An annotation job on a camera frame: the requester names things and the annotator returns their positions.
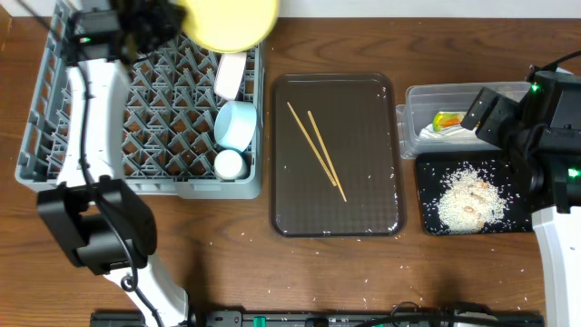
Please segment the green snack wrapper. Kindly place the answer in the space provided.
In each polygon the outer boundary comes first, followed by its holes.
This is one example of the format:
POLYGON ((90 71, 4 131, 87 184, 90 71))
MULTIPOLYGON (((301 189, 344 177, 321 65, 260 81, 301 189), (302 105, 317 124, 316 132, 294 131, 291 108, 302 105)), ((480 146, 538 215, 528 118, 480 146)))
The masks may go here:
POLYGON ((432 129, 434 132, 445 132, 461 128, 465 116, 465 112, 438 112, 432 120, 432 129))

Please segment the white paper napkin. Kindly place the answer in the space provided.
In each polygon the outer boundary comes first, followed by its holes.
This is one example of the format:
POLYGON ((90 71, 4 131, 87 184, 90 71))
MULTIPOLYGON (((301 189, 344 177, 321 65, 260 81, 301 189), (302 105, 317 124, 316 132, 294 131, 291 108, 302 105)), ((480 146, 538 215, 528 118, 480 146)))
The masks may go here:
POLYGON ((419 132, 420 139, 435 139, 451 142, 454 140, 477 140, 475 130, 468 130, 460 125, 453 125, 437 131, 433 124, 422 128, 419 132))

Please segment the yellow plate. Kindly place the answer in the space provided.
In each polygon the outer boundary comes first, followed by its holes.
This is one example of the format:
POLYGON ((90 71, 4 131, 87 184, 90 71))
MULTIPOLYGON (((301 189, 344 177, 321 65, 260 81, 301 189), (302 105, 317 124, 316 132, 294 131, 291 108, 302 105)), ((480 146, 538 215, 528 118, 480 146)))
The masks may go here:
POLYGON ((279 0, 179 0, 183 32, 217 53, 244 52, 262 42, 275 26, 279 0))

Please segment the leftover rice pile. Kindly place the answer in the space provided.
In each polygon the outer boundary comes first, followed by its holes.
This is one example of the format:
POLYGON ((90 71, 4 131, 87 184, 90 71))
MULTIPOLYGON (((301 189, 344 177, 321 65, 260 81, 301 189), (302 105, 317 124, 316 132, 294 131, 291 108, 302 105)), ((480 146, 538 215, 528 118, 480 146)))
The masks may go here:
POLYGON ((436 208, 439 220, 451 233, 478 233, 487 223, 504 218, 507 200, 486 172, 469 165, 445 175, 436 208))

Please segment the pink bowl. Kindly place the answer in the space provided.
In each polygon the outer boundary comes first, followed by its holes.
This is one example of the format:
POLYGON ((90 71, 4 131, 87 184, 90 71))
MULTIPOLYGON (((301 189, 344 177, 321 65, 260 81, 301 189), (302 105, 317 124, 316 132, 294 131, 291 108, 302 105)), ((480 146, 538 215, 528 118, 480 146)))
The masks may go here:
POLYGON ((227 101, 234 101, 237 97, 244 76, 247 54, 222 54, 215 77, 214 92, 227 101))

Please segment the blue bowl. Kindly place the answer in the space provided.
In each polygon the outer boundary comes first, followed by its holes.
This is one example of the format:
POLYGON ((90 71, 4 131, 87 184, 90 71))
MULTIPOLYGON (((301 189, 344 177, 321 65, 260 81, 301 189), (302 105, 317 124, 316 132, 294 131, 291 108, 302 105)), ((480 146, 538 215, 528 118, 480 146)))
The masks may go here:
POLYGON ((253 103, 229 101, 218 112, 214 123, 214 139, 225 149, 244 152, 251 143, 257 125, 253 103))

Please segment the white cup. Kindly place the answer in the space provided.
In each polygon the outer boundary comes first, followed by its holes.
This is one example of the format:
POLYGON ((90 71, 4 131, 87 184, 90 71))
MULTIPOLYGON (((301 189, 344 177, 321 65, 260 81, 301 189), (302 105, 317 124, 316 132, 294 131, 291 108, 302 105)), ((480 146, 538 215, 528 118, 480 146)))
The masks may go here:
POLYGON ((249 168, 242 156, 234 150, 222 150, 214 159, 214 174, 224 181, 246 178, 249 168))

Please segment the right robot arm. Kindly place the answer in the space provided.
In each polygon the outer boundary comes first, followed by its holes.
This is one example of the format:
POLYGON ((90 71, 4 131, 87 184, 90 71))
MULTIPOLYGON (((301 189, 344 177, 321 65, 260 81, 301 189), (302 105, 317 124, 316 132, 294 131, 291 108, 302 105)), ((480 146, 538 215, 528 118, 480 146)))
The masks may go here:
POLYGON ((520 101, 484 87, 461 122, 500 148, 530 207, 547 325, 580 323, 580 78, 537 68, 520 101))

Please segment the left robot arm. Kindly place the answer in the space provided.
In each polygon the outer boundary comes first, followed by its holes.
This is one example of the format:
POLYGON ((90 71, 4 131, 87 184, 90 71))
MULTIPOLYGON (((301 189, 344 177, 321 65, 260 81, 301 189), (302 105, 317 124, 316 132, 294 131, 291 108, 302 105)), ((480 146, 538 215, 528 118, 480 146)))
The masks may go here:
POLYGON ((63 167, 37 211, 75 267, 115 283, 145 326, 183 326, 188 294, 156 253, 153 212, 126 184, 123 108, 133 65, 182 30, 173 1, 84 1, 66 20, 63 55, 72 91, 63 167))

